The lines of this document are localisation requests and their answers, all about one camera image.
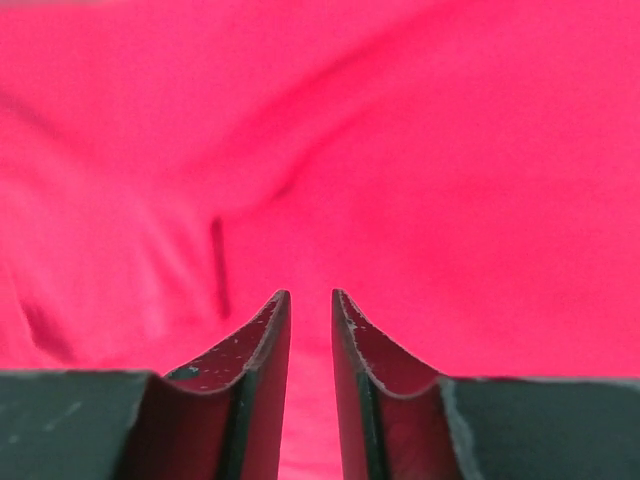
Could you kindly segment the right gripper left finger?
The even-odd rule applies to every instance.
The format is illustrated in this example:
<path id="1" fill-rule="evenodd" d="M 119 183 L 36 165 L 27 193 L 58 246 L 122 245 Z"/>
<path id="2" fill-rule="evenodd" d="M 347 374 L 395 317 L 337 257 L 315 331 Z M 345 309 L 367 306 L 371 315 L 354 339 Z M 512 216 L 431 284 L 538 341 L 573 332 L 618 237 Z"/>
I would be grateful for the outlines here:
<path id="1" fill-rule="evenodd" d="M 291 297 L 199 357 L 150 371 L 1 375 L 5 479 L 274 479 Z"/>

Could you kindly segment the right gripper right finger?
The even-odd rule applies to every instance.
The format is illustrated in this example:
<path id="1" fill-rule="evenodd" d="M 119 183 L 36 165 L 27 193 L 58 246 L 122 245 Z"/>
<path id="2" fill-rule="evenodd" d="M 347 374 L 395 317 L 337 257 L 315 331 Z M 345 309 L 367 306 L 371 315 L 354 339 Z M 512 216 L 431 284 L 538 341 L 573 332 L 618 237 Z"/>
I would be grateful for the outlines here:
<path id="1" fill-rule="evenodd" d="M 446 375 L 332 293 L 347 479 L 635 480 L 639 383 Z"/>

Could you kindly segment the red t shirt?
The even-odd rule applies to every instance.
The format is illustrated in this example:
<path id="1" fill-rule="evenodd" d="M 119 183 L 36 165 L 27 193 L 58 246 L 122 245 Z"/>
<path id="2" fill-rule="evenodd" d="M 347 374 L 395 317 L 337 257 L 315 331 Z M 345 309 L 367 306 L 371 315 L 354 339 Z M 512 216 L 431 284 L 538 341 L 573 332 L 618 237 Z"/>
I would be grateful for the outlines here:
<path id="1" fill-rule="evenodd" d="M 449 374 L 637 375 L 638 3 L 2 3 L 3 368 L 287 289 L 280 475 L 337 479 L 335 288 Z"/>

